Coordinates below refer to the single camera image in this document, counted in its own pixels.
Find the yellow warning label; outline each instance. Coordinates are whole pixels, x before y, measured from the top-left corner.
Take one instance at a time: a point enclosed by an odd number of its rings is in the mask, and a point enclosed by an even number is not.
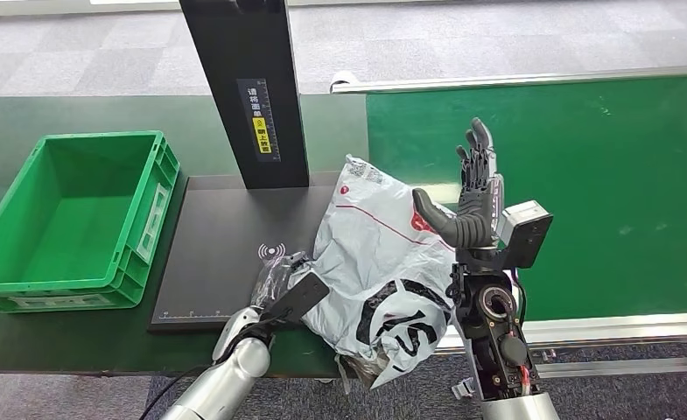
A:
[[[269,143],[269,133],[266,131],[266,119],[263,117],[253,118],[253,128],[256,131],[256,140],[258,141],[258,150],[261,153],[271,153],[271,145]]]

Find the white plastic bag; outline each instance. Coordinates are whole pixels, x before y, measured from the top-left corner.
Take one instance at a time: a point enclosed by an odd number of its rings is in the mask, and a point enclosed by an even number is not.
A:
[[[412,371],[446,333],[454,250],[415,213],[411,188],[348,156],[315,239],[312,270],[330,294],[303,317],[376,388]]]

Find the label sticker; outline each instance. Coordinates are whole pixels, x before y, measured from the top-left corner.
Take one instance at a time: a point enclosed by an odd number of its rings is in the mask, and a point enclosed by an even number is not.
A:
[[[281,162],[266,80],[238,79],[237,87],[240,89],[240,98],[258,161]]]

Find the red logo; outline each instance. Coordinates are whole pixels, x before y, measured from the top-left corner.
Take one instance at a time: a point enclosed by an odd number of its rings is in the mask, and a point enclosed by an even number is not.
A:
[[[419,232],[427,230],[428,232],[432,232],[434,234],[436,233],[433,232],[433,229],[431,229],[431,227],[428,226],[428,223],[426,223],[426,221],[423,220],[422,217],[420,217],[420,214],[417,213],[415,206],[413,206],[413,217],[412,219],[410,219],[410,225]]]

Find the red wire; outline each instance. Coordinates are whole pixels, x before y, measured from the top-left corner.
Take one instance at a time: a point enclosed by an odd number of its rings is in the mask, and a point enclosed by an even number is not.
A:
[[[529,369],[524,365],[521,365],[521,384],[529,385],[531,381],[529,380]]]

